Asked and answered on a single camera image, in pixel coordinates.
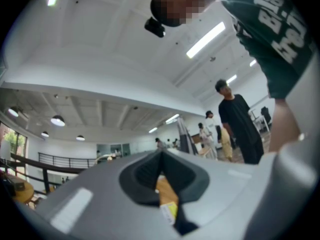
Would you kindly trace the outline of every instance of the railing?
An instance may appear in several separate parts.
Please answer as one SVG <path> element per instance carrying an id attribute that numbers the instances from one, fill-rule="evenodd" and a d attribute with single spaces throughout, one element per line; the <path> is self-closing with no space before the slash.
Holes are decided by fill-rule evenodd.
<path id="1" fill-rule="evenodd" d="M 28 159 L 28 158 L 25 158 L 23 156 L 16 155 L 13 153 L 11 153 L 11 158 L 18 160 L 19 162 L 0 159 L 0 167 L 3 167 L 6 173 L 8 173 L 8 169 L 11 169 L 14 171 L 14 173 L 16 175 L 20 174 L 20 175 L 23 175 L 29 179 L 43 182 L 45 192 L 34 190 L 35 193 L 42 194 L 42 195 L 47 195 L 50 193 L 50 185 L 55 186 L 55 187 L 58 187 L 61 185 L 59 183 L 49 181 L 48 171 L 55 171 L 55 172 L 67 173 L 67 174 L 79 174 L 83 170 L 86 169 L 86 168 L 61 167 L 61 166 L 55 166 L 55 165 L 51 165 L 51 164 L 45 164 L 45 163 L 31 160 L 31 159 Z M 43 179 L 33 177 L 33 176 L 27 175 L 25 173 L 22 173 L 20 171 L 17 171 L 17 167 L 26 167 L 26 165 L 30 165 L 30 166 L 42 169 Z"/>
<path id="2" fill-rule="evenodd" d="M 44 153 L 38 153 L 38 156 L 40 163 L 56 167 L 87 169 L 95 165 L 94 159 L 69 158 Z"/>

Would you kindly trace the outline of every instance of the white ceiling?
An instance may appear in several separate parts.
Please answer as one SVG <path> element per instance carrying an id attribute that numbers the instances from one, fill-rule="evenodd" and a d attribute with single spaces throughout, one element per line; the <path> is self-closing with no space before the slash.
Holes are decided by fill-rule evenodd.
<path id="1" fill-rule="evenodd" d="M 65 96 L 63 92 L 55 98 L 53 93 L 0 88 L 0 97 L 0 110 L 17 125 L 36 135 L 58 127 L 50 122 L 55 115 L 63 117 L 67 128 L 105 128 L 106 131 L 117 129 L 146 134 L 176 113 L 120 101 Z M 15 106 L 24 116 L 14 117 L 8 112 L 8 108 Z"/>
<path id="2" fill-rule="evenodd" d="M 255 67 L 249 66 L 253 59 L 236 38 L 231 17 L 221 3 L 214 3 L 191 23 L 176 28 L 166 27 L 165 37 L 158 38 L 144 29 L 146 20 L 151 17 L 150 1 L 57 0 L 55 6 L 49 7 L 48 0 L 36 0 L 26 9 L 26 12 L 30 10 L 32 13 L 21 16 L 22 19 L 29 19 L 19 26 L 19 40 L 16 43 L 19 54 L 12 53 L 5 58 L 8 68 L 27 63 L 36 51 L 43 51 L 38 54 L 48 65 L 53 62 L 62 64 L 59 57 L 49 52 L 53 50 L 48 49 L 45 53 L 47 48 L 59 50 L 64 55 L 77 53 L 88 61 L 112 57 L 132 70 L 145 72 L 154 79 L 165 79 L 173 87 L 199 100 L 203 107 L 209 107 L 217 96 L 214 85 L 218 79 L 228 79 L 237 74 L 236 81 L 239 81 L 253 72 Z M 224 22 L 226 29 L 196 56 L 188 58 L 186 52 L 220 22 Z M 65 102 L 62 98 L 54 99 L 49 92 L 21 90 L 18 95 L 25 96 L 35 111 L 39 110 L 39 114 L 44 113 L 44 121 L 56 113 L 48 106 L 46 98 L 59 112 L 62 111 L 70 126 L 96 127 L 103 123 L 105 127 L 119 129 L 119 121 L 128 110 L 126 103 L 108 102 L 101 105 L 97 104 L 97 100 L 86 100 L 81 96 Z M 29 111 L 28 104 L 25 106 L 25 111 L 34 117 L 35 111 Z M 97 108 L 101 106 L 104 107 L 104 117 L 99 117 L 97 113 Z M 149 130 L 172 112 L 162 110 L 130 109 L 121 127 Z M 143 123 L 137 126 L 137 122 L 141 121 Z"/>

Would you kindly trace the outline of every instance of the man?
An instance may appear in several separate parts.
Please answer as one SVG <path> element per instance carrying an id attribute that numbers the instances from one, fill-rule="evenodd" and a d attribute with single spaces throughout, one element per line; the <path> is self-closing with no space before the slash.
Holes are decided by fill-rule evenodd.
<path id="1" fill-rule="evenodd" d="M 219 105 L 219 115 L 224 128 L 235 136 L 246 164 L 258 164 L 264 147 L 257 128 L 249 115 L 249 106 L 240 95 L 233 95 L 226 80 L 219 80 L 215 89 L 224 99 Z"/>
<path id="2" fill-rule="evenodd" d="M 240 43 L 260 64 L 275 98 L 270 151 L 300 134 L 285 98 L 304 72 L 316 45 L 290 0 L 152 0 L 151 12 L 162 24 L 177 27 L 221 1 L 233 16 Z"/>
<path id="3" fill-rule="evenodd" d="M 165 144 L 159 138 L 155 138 L 155 142 L 156 142 L 157 149 L 165 149 L 166 148 Z"/>
<path id="4" fill-rule="evenodd" d="M 231 139 L 228 131 L 221 125 L 219 125 L 214 120 L 214 114 L 209 110 L 205 113 L 205 121 L 208 124 L 208 127 L 211 128 L 212 131 L 217 132 L 217 141 L 222 145 L 222 151 L 224 157 L 232 162 L 232 146 L 231 146 Z"/>
<path id="5" fill-rule="evenodd" d="M 166 148 L 171 149 L 173 147 L 173 145 L 170 143 L 170 139 L 168 138 L 166 141 L 167 141 Z"/>
<path id="6" fill-rule="evenodd" d="M 202 144 L 205 148 L 211 149 L 211 158 L 214 160 L 218 160 L 218 153 L 215 146 L 214 138 L 212 137 L 212 132 L 208 130 L 207 127 L 200 122 L 198 123 L 199 126 L 199 137 L 202 140 Z"/>

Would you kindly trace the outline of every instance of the wooden table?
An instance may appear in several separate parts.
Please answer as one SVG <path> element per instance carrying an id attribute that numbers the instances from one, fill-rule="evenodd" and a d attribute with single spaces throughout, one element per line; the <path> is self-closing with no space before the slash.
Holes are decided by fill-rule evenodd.
<path id="1" fill-rule="evenodd" d="M 22 181 L 24 181 L 24 190 L 15 191 L 15 196 L 13 196 L 12 199 L 20 203 L 27 204 L 31 201 L 32 197 L 34 196 L 35 190 L 34 190 L 34 187 L 29 182 L 23 179 Z"/>
<path id="2" fill-rule="evenodd" d="M 160 205 L 165 205 L 170 202 L 178 205 L 178 196 L 165 177 L 157 181 L 155 188 L 159 190 Z"/>

